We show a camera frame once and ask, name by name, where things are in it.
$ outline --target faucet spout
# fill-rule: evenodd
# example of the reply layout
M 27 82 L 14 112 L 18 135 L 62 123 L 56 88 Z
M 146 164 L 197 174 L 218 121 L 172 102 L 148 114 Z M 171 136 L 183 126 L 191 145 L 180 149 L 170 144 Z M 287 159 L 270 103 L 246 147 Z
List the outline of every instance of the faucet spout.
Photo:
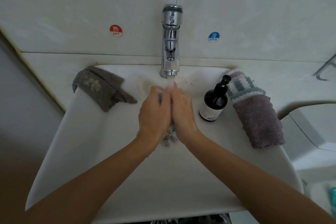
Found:
M 177 75 L 179 71 L 179 30 L 182 24 L 182 6 L 165 5 L 162 10 L 162 53 L 160 75 Z

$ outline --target white toilet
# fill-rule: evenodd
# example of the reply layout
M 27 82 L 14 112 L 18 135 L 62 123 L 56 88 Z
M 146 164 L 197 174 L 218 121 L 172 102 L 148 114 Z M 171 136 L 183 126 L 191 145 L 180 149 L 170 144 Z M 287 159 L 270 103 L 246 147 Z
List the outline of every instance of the white toilet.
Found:
M 301 107 L 281 122 L 283 148 L 301 178 L 336 179 L 336 104 Z

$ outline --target round sticker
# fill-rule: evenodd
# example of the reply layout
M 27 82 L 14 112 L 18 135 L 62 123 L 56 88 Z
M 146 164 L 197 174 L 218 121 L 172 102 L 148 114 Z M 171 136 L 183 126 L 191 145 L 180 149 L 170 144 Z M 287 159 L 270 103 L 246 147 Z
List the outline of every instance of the round sticker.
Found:
M 110 27 L 110 33 L 113 36 L 120 37 L 123 34 L 123 30 L 118 25 L 112 25 Z
M 218 39 L 219 39 L 219 33 L 218 33 L 218 32 L 212 32 L 212 33 L 209 35 L 209 42 L 210 42 L 210 43 L 217 42 Z

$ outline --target person's left hand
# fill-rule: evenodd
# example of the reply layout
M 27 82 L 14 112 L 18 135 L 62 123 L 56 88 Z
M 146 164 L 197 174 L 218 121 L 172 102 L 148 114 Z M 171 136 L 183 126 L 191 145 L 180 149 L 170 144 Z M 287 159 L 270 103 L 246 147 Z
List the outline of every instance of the person's left hand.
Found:
M 171 122 L 171 96 L 168 90 L 153 86 L 139 113 L 139 135 L 153 144 L 154 149 L 167 133 Z

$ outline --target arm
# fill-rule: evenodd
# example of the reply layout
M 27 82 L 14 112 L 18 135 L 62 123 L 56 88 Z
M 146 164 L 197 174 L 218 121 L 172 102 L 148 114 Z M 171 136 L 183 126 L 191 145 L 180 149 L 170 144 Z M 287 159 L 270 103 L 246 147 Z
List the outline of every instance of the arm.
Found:
M 196 127 L 191 98 L 176 85 L 172 99 L 179 140 L 238 197 L 260 224 L 336 223 L 309 198 L 205 137 Z
M 90 223 L 167 132 L 171 121 L 170 95 L 164 92 L 160 105 L 158 90 L 153 87 L 142 104 L 140 131 L 130 144 L 36 203 L 20 223 Z

